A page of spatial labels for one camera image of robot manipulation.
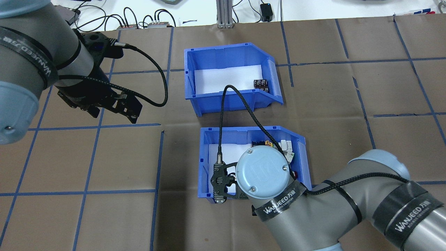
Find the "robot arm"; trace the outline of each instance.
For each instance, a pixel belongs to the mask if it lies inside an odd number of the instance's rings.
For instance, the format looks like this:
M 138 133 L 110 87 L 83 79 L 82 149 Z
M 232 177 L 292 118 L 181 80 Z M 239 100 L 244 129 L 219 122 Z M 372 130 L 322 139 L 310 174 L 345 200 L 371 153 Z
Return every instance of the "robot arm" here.
M 259 161 L 266 155 L 272 162 Z M 446 251 L 443 203 L 409 181 L 405 166 L 386 151 L 353 159 L 314 191 L 284 179 L 285 165 L 268 163 L 286 160 L 271 147 L 255 146 L 241 156 L 236 178 L 284 251 L 341 251 L 338 239 L 364 219 L 401 250 Z
M 142 105 L 133 94 L 117 94 L 98 81 L 59 80 L 81 75 L 108 82 L 99 66 L 104 57 L 123 56 L 123 45 L 117 45 L 99 32 L 73 32 L 50 0 L 0 0 L 0 144 L 25 135 L 51 85 L 72 108 L 97 117 L 104 107 L 136 123 Z

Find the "white component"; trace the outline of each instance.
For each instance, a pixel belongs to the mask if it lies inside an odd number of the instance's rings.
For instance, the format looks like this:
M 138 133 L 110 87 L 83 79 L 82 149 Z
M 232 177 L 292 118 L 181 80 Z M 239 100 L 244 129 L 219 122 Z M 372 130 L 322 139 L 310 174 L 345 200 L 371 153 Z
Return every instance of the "white component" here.
M 293 158 L 294 158 L 294 153 L 293 152 L 291 152 L 291 151 L 286 152 L 285 159 L 286 159 L 286 161 L 288 161 L 288 163 L 291 163 Z
M 197 95 L 222 92 L 228 84 L 235 86 L 239 91 L 251 90 L 254 89 L 255 79 L 263 79 L 261 65 L 195 70 L 194 73 Z
M 286 153 L 288 152 L 288 148 L 286 145 L 286 140 L 282 139 L 279 143 L 280 147 L 282 148 L 283 153 L 286 155 Z

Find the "black strap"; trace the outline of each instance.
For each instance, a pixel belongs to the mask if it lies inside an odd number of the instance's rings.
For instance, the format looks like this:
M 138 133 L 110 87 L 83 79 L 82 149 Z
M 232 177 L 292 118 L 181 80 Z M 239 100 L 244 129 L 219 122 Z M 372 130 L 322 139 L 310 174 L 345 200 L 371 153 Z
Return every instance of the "black strap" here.
M 322 183 L 325 183 L 329 186 L 332 186 L 335 184 L 331 180 L 324 180 Z M 353 211 L 356 214 L 356 218 L 358 219 L 358 224 L 361 223 L 362 213 L 361 213 L 361 210 L 359 209 L 358 205 L 356 204 L 356 202 L 353 200 L 353 198 L 341 187 L 336 188 L 336 191 L 338 191 L 342 195 L 342 197 L 344 197 L 345 200 L 347 200 L 347 202 L 350 204 L 351 208 L 353 209 Z
M 59 80 L 51 54 L 35 39 L 14 29 L 0 26 L 0 45 L 16 52 L 37 68 L 44 89 Z
M 71 56 L 71 58 L 69 58 L 65 62 L 63 62 L 59 65 L 56 65 L 56 69 L 58 69 L 58 70 L 63 69 L 65 67 L 69 66 L 72 62 L 74 62 L 74 60 L 79 56 L 79 53 L 81 52 L 81 48 L 82 48 L 82 45 L 81 45 L 81 42 L 79 41 L 78 48 L 76 49 L 76 52 L 73 54 L 73 56 Z

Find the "white surface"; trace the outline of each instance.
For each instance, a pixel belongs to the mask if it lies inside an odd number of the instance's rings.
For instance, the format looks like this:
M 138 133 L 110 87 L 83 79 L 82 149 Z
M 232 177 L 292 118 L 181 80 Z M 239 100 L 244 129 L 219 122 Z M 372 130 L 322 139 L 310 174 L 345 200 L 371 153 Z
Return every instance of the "white surface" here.
M 262 66 L 195 70 L 195 94 L 221 92 L 231 84 L 239 91 L 254 89 L 254 80 L 263 79 Z
M 250 0 L 252 6 L 259 11 L 260 0 Z M 382 17 L 393 14 L 406 13 L 414 10 L 433 8 L 438 13 L 439 0 L 282 0 L 283 21 L 290 20 L 312 20 L 312 19 L 330 19 L 330 18 L 350 18 L 350 17 Z M 60 4 L 66 7 L 79 6 L 80 2 L 72 0 L 51 0 L 53 4 Z M 264 0 L 270 3 L 274 16 L 274 21 L 280 21 L 280 0 Z M 92 0 L 90 5 L 102 7 L 107 15 L 123 15 L 124 7 L 133 9 L 138 21 L 142 21 L 147 14 L 153 15 L 153 12 L 160 8 L 165 8 L 172 13 L 177 22 L 177 26 L 194 25 L 212 25 L 216 24 L 217 5 L 215 0 L 181 0 L 178 4 L 166 4 L 161 0 Z M 102 11 L 95 8 L 81 8 L 83 13 L 80 16 L 79 25 L 93 20 L 103 15 Z M 234 7 L 241 23 L 253 23 L 259 20 L 256 14 L 249 6 L 248 0 L 243 0 L 241 4 Z M 133 15 L 126 11 L 127 20 L 133 23 Z M 161 21 L 172 22 L 167 13 L 160 15 Z M 180 24 L 183 21 L 197 20 Z M 84 26 L 83 29 L 89 30 L 97 27 L 101 21 Z M 107 24 L 107 30 L 113 30 L 118 27 L 118 22 L 110 18 Z
M 217 162 L 217 152 L 219 145 L 218 144 L 210 144 L 209 145 L 209 177 L 212 177 L 214 174 L 214 163 Z M 223 153 L 223 162 L 226 164 L 238 162 L 240 156 L 251 148 L 251 144 L 246 145 L 237 145 L 237 144 L 222 144 L 222 153 Z M 228 174 L 235 173 L 235 167 L 230 167 L 226 169 Z M 212 191 L 212 185 L 209 183 L 209 191 Z M 235 184 L 228 187 L 228 193 L 235 193 Z

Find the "blue tape line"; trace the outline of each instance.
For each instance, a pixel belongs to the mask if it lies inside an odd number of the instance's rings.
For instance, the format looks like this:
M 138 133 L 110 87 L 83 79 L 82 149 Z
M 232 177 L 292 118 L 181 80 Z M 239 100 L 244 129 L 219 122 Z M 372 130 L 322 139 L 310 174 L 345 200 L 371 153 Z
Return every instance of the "blue tape line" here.
M 435 180 L 435 181 L 417 181 L 420 185 L 445 185 L 446 180 Z
M 412 61 L 429 61 L 429 60 L 445 60 L 446 57 L 443 58 L 424 58 L 424 59 L 412 59 Z
M 155 189 L 130 189 L 130 190 L 103 190 L 103 191 L 87 191 L 87 194 L 121 194 L 121 193 L 152 193 Z M 0 193 L 0 197 L 8 196 L 48 196 L 48 195 L 81 195 L 84 191 L 68 191 L 68 192 L 5 192 Z
M 285 53 L 286 53 L 286 61 L 288 63 L 288 73 L 289 73 L 289 81 L 291 83 L 291 87 L 294 87 L 294 81 L 293 81 L 293 73 L 291 71 L 291 62 L 289 60 L 289 51 L 288 51 L 288 43 L 286 41 L 286 35 L 285 35 L 285 28 L 283 26 L 283 22 L 280 22 L 280 27 L 282 29 L 282 36 L 283 36 L 283 43 L 285 44 Z
M 121 75 L 121 74 L 135 74 L 135 73 L 156 73 L 158 70 L 149 70 L 149 71 L 119 71 L 110 73 L 110 75 Z
M 97 129 L 95 125 L 92 126 L 74 126 L 74 127 L 47 127 L 39 128 L 39 131 L 61 131 L 61 130 L 82 130 L 82 129 Z
M 159 123 L 146 123 L 146 124 L 122 124 L 122 125 L 101 125 L 101 128 L 117 128 L 117 127 L 142 127 L 142 126 L 160 126 Z M 85 129 L 97 129 L 96 125 L 92 126 L 73 126 L 73 127 L 48 127 L 39 128 L 38 131 L 60 131 L 60 130 L 85 130 Z M 30 128 L 28 131 L 36 131 L 37 128 Z
M 288 43 L 286 42 L 286 36 L 285 36 L 285 28 L 283 27 L 283 22 L 280 22 L 280 27 L 282 28 L 282 36 L 283 36 L 283 42 L 285 44 L 285 52 L 286 52 L 286 61 L 288 64 L 290 64 L 289 60 L 289 51 L 288 51 Z
M 385 62 L 407 62 L 408 59 L 379 59 L 379 60 L 355 60 L 355 61 L 333 61 L 333 62 L 314 62 L 298 63 L 297 66 L 310 64 L 347 64 L 347 63 L 385 63 Z
M 373 117 L 412 117 L 412 116 L 431 116 L 432 113 L 423 113 L 423 114 L 416 114 L 416 113 L 402 113 L 402 114 L 377 114 L 373 115 Z
M 161 126 L 161 124 L 151 123 L 151 124 L 101 125 L 101 128 L 143 127 L 143 126 Z
M 168 58 L 167 58 L 167 74 L 166 74 L 167 86 L 169 86 L 170 58 L 172 56 L 172 43 L 173 43 L 173 27 L 170 28 L 170 43 L 169 43 L 169 54 L 168 54 Z
M 93 145 L 93 152 L 91 154 L 91 159 L 90 159 L 90 166 L 88 168 L 87 180 L 85 181 L 85 188 L 84 188 L 84 192 L 83 192 L 83 196 L 82 196 L 81 209 L 80 209 L 80 212 L 79 212 L 78 224 L 76 226 L 76 234 L 74 235 L 73 251 L 76 250 L 76 247 L 77 247 L 77 244 L 78 244 L 79 231 L 80 231 L 80 228 L 81 228 L 83 210 L 84 210 L 84 207 L 85 207 L 85 200 L 87 198 L 87 190 L 88 190 L 88 185 L 90 183 L 91 170 L 93 169 L 93 162 L 95 160 L 96 148 L 98 146 L 99 133 L 101 131 L 101 124 L 102 124 L 103 117 L 104 117 L 104 108 L 102 108 L 102 110 L 101 110 L 101 116 L 99 118 L 98 129 L 96 131 L 95 143 Z
M 342 46 L 344 47 L 345 56 L 348 58 L 347 46 L 345 46 L 344 36 L 342 35 L 341 26 L 339 26 L 338 19 L 335 19 L 336 26 L 338 27 L 339 36 L 341 37 Z
M 43 195 L 81 195 L 82 191 L 72 192 L 20 192 L 18 196 L 43 196 Z
M 155 224 L 156 224 L 156 218 L 157 218 L 158 192 L 159 192 L 159 188 L 160 188 L 161 158 L 162 158 L 162 154 L 163 154 L 163 142 L 164 142 L 164 131 L 161 132 L 160 151 L 158 154 L 157 184 L 156 184 L 155 199 L 153 201 L 152 230 L 150 232 L 150 251 L 153 251 L 153 241 L 155 239 Z
M 372 143 L 372 148 L 376 149 L 375 140 L 373 139 L 372 130 L 370 129 L 370 123 L 367 119 L 367 113 L 365 112 L 364 102 L 361 97 L 361 92 L 359 91 L 358 82 L 356 81 L 356 79 L 354 77 L 353 77 L 353 82 L 355 83 L 356 93 L 358 94 L 359 102 L 361 103 L 361 108 L 363 110 L 365 123 L 367 124 L 368 136 L 370 137 L 370 142 Z
M 87 191 L 87 194 L 122 194 L 122 193 L 151 193 L 155 189 L 132 189 L 132 190 L 105 190 L 105 191 Z
M 53 90 L 53 87 L 51 86 L 50 90 L 48 91 L 48 94 L 46 95 L 45 104 L 43 105 L 42 113 L 40 114 L 39 122 L 37 123 L 37 129 L 34 132 L 33 140 L 31 142 L 31 146 L 29 147 L 29 151 L 28 151 L 28 154 L 26 156 L 25 164 L 23 165 L 22 174 L 20 175 L 19 183 L 17 184 L 16 192 L 14 194 L 14 198 L 12 199 L 11 207 L 9 207 L 9 212 L 8 212 L 8 216 L 6 217 L 6 222 L 5 222 L 4 226 L 3 226 L 3 230 L 2 230 L 2 233 L 1 233 L 1 236 L 0 236 L 0 247 L 1 247 L 1 244 L 3 243 L 4 235 L 6 233 L 6 229 L 8 228 L 9 220 L 11 219 L 12 211 L 14 210 L 14 206 L 16 204 L 17 194 L 19 193 L 20 186 L 22 185 L 22 181 L 23 181 L 23 178 L 25 176 L 25 171 L 26 171 L 26 168 L 28 167 L 29 158 L 31 157 L 31 153 L 33 151 L 34 143 L 36 142 L 37 133 L 39 132 L 38 130 L 39 130 L 40 125 L 42 123 L 43 115 L 45 114 L 46 107 L 48 105 L 48 100 L 50 99 L 50 95 L 51 95 L 51 91 L 52 90 Z
M 398 37 L 400 38 L 401 44 L 404 47 L 404 51 L 407 54 L 407 58 L 409 59 L 410 65 L 412 66 L 413 73 L 417 77 L 418 84 L 420 85 L 421 91 L 423 92 L 424 98 L 426 99 L 427 105 L 429 106 L 430 112 L 432 113 L 432 116 L 434 117 L 435 123 L 437 124 L 438 130 L 440 131 L 440 135 L 443 139 L 443 143 L 446 145 L 446 137 L 443 132 L 443 129 L 440 125 L 440 122 L 438 121 L 437 115 L 435 114 L 434 108 L 429 100 L 429 97 L 427 96 L 426 91 L 424 90 L 423 83 L 421 83 L 420 76 L 417 73 L 417 70 L 415 69 L 415 65 L 413 64 L 412 58 L 410 57 L 409 50 L 407 49 L 406 43 L 404 42 L 404 39 L 401 35 L 400 29 L 398 28 L 398 24 L 396 23 L 395 17 L 393 17 L 393 23 L 395 25 L 396 33 L 398 34 Z
M 276 64 L 276 67 L 283 67 L 283 66 L 297 66 L 296 63 L 283 63 L 283 64 Z

